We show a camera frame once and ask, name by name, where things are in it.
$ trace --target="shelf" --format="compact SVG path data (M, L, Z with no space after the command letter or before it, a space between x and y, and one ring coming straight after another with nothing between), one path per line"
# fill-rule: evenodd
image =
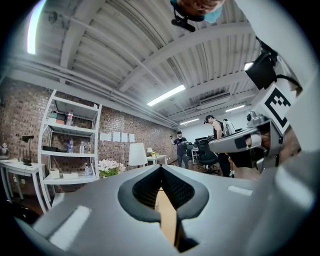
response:
M69 158L94 158L95 154L80 154L80 153L63 153L41 150L42 155L56 156L56 157L69 157Z
M53 100L55 102L56 109L60 113L68 114L71 110L77 118L92 120L97 115L99 109L92 106L83 105L71 100L64 98L59 98L54 96Z
M48 125L54 133L58 133L58 134L90 137L92 134L96 132L95 130L92 130L92 129L81 128L81 127L70 126L70 125L59 124L59 123L50 123L49 121L46 121L44 124Z
M62 178L63 174L60 173L60 178L51 178L51 175L49 174L44 180L43 184L46 185L72 185L72 184L82 184L82 183L90 183L95 182L98 179L95 176L82 176L79 174L79 178L71 178L71 179L65 179Z

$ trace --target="man in black shirt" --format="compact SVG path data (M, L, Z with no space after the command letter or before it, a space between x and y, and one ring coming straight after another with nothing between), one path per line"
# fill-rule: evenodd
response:
M171 144L177 145L176 154L178 157L179 167L182 166L182 160L183 160L185 168L189 169L187 149L186 149L186 145L188 144L188 141L185 137L182 137L182 132L180 130L176 134L177 134L178 138L176 138L175 140L173 139L172 136L170 136L170 138L171 138Z
M213 127L213 137L215 140L221 139L224 137L224 124L217 120L213 115L208 115L205 118L207 124L212 125ZM230 175L230 163L229 157L225 153L218 154L218 159L220 163L220 168L224 177L229 177Z

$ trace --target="white table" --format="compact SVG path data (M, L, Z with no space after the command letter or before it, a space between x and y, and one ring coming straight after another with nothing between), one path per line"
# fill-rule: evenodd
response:
M41 194L39 191L39 184L38 184L38 179L37 179L37 173L39 172L40 164L37 164L34 162L32 162L31 164L32 164L32 166L27 166L27 165L24 165L22 162L19 162L16 159L0 160L1 177L2 177L4 191L6 194L6 198L8 200L11 200L11 197L13 197L14 195L13 195L12 188L11 188L10 181L9 181L9 173L12 173L12 174L16 175L15 176L16 177L16 185L18 188L20 198L23 200L24 196L23 196L23 194L21 192L21 188L20 188L19 175L27 176L27 177L32 176L36 197L38 198L38 201L39 201L39 204L41 206L43 213L45 213L46 208L45 208L44 202L42 200L42 197L41 197ZM49 193L47 187L45 188L45 191L47 194Z
M156 165L158 163L158 160L160 160L160 159L164 159L165 165L168 164L167 155L166 154L161 154L161 155L158 155L158 156L148 156L146 159L148 161L153 161L154 165Z
M192 155L192 163L195 163L195 154L196 152L199 151L199 148L195 147L193 149L191 149L191 155Z

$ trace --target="bottle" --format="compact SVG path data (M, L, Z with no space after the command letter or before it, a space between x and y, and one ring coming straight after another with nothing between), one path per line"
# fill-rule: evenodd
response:
M87 154L91 154L90 142L88 142L88 145L86 146L86 153L87 153Z
M84 153L84 141L81 141L81 145L80 145L80 148L79 148L79 153L80 154L83 154Z
M74 139L70 139L69 142L69 153L73 153L74 152Z
M68 114L68 117L66 118L66 125L71 126L72 125L72 119L74 117L74 112L71 110Z
M85 176L88 176L88 175L89 175L89 167L88 167L88 164L87 164L87 163L84 164L84 175L85 175Z

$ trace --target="white flowers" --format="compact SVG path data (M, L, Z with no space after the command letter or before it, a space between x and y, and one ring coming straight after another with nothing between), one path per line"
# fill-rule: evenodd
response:
M111 169L118 168L118 173L124 173L126 171L126 167L123 163L117 163L116 161L103 159L98 163L98 170L103 172L110 172Z
M119 174L122 174L126 171L126 167L124 166L123 163L119 164L120 168L119 168Z

